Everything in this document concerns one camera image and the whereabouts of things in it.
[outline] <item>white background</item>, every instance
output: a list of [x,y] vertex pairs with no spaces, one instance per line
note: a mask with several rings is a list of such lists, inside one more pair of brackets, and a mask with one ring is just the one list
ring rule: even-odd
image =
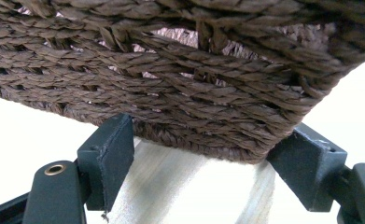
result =
[[[365,162],[365,64],[345,77],[304,122],[348,151],[348,166]],[[90,124],[0,99],[0,203],[29,191],[35,171],[41,166],[52,161],[73,161],[77,149],[95,129]],[[296,199],[290,199],[291,192],[279,183],[279,178],[276,181],[270,223],[288,220],[336,223],[337,211],[332,214],[302,211],[293,217],[293,211],[283,210],[287,209],[284,204],[296,211],[301,211],[302,206]],[[102,223],[100,215],[90,212],[89,223]]]

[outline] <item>seagrass weave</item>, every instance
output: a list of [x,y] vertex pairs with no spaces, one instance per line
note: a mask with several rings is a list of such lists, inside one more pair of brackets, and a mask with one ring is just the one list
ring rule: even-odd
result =
[[0,0],[0,97],[255,163],[365,62],[365,1]]

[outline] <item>brown wicker basket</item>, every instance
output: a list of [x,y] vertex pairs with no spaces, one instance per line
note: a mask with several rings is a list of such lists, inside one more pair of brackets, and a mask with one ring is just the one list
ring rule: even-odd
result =
[[0,0],[0,97],[255,163],[365,62],[365,1]]

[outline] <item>metal grommet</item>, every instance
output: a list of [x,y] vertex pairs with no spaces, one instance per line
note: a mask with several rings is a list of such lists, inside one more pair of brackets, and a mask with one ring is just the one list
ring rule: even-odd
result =
[[50,166],[48,169],[46,169],[45,171],[45,175],[57,175],[62,173],[65,170],[66,166],[63,164],[55,164]]

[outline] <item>woven strand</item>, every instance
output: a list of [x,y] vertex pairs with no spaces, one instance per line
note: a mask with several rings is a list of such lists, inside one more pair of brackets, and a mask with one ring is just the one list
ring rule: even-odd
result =
[[256,163],[365,62],[365,1],[0,0],[0,97]]

